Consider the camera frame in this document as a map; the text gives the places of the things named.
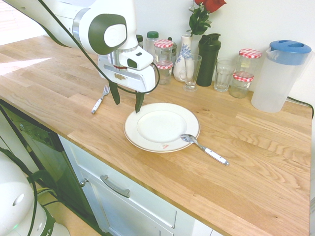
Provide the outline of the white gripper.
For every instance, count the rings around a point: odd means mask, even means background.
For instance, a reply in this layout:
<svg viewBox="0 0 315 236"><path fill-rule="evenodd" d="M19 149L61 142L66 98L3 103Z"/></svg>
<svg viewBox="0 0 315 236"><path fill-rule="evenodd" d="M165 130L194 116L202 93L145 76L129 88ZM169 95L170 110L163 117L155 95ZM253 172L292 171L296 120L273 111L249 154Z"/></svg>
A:
<svg viewBox="0 0 315 236"><path fill-rule="evenodd" d="M132 68L118 69L111 64L107 56L98 56L98 67L109 81L110 92L116 105L120 104L118 85L137 91L135 93L135 112L138 113L144 101L143 92L151 91L156 85L156 75L151 65L141 70Z"/></svg>

